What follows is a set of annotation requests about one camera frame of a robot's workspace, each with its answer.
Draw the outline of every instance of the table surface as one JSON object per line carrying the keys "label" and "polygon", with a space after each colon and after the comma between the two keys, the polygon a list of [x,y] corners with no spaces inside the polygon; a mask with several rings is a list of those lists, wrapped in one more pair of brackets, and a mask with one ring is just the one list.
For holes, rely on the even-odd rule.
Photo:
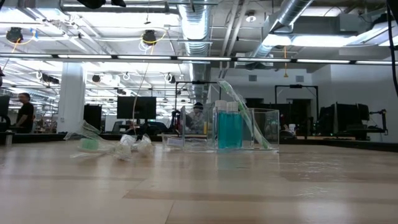
{"label": "table surface", "polygon": [[282,145],[71,159],[75,142],[0,147],[1,223],[398,223],[398,154]]}

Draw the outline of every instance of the green plastic object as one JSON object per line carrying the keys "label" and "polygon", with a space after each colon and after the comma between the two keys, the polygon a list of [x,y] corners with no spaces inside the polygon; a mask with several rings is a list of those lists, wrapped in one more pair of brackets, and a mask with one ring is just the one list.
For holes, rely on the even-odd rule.
{"label": "green plastic object", "polygon": [[83,138],[80,140],[80,148],[90,151],[98,150],[98,141],[94,139]]}
{"label": "green plastic object", "polygon": [[254,122],[254,137],[256,138],[257,142],[261,144],[264,149],[272,149],[271,144],[264,138],[261,134],[259,126],[255,121],[252,121],[250,116],[248,115],[248,108],[244,104],[243,99],[234,91],[232,86],[225,80],[218,81],[218,84],[222,89],[230,96],[235,102],[238,102],[239,111],[242,114],[243,120],[245,121],[246,125],[249,127],[250,132],[252,132],[252,122]]}

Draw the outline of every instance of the crumpled plastic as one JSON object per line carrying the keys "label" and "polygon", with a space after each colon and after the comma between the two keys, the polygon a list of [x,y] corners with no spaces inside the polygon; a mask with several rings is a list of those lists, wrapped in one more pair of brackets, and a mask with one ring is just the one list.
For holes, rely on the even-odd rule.
{"label": "crumpled plastic", "polygon": [[77,146],[77,154],[72,154],[71,158],[78,157],[99,157],[110,154],[113,157],[131,161],[134,152],[138,152],[141,157],[149,157],[154,154],[154,147],[148,135],[144,135],[142,140],[136,141],[136,136],[123,134],[119,142],[108,141],[99,136],[100,131],[92,125],[83,121],[80,128],[69,132],[64,140],[80,140]]}

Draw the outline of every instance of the blue liquid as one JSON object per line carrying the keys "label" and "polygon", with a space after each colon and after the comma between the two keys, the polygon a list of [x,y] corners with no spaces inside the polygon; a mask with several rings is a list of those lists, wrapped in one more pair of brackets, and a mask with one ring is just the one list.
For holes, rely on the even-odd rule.
{"label": "blue liquid", "polygon": [[228,136],[228,113],[225,111],[218,112],[218,148],[227,148],[227,136]]}
{"label": "blue liquid", "polygon": [[243,124],[242,116],[239,112],[231,112],[229,114],[229,124],[231,130],[228,135],[228,148],[240,149],[242,148],[243,138]]}
{"label": "blue liquid", "polygon": [[243,124],[239,112],[220,111],[218,114],[218,148],[242,148]]}

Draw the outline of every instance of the man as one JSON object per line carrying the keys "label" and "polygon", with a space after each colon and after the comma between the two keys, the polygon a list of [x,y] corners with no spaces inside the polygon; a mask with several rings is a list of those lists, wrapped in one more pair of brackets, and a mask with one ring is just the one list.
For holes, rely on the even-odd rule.
{"label": "man", "polygon": [[203,115],[203,104],[195,103],[193,105],[193,111],[188,114],[191,118],[191,122],[189,128],[195,134],[203,134],[203,128],[205,124],[204,115]]}
{"label": "man", "polygon": [[30,101],[30,95],[28,93],[18,94],[18,100],[23,103],[22,107],[18,111],[17,116],[17,132],[18,133],[30,133],[33,127],[33,113],[34,107]]}

